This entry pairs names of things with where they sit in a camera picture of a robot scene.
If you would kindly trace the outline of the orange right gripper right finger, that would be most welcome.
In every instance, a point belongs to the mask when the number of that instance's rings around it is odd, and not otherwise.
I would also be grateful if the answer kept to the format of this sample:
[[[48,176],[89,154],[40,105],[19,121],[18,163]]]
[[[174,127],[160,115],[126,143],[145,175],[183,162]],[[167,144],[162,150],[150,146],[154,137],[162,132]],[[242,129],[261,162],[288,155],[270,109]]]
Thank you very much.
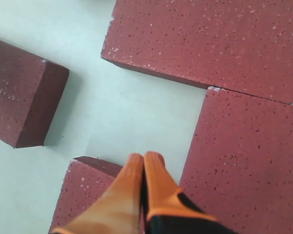
[[[157,152],[144,155],[143,209],[146,234],[235,233],[184,194]]]

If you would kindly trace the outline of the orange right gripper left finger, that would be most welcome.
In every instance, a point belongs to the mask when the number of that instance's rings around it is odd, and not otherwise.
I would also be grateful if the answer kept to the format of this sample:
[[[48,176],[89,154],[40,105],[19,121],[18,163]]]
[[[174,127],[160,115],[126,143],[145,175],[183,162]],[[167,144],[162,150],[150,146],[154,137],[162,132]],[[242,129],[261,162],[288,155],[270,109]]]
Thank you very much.
[[[138,234],[141,218],[143,157],[130,154],[127,162],[105,191],[85,212],[53,234]]]

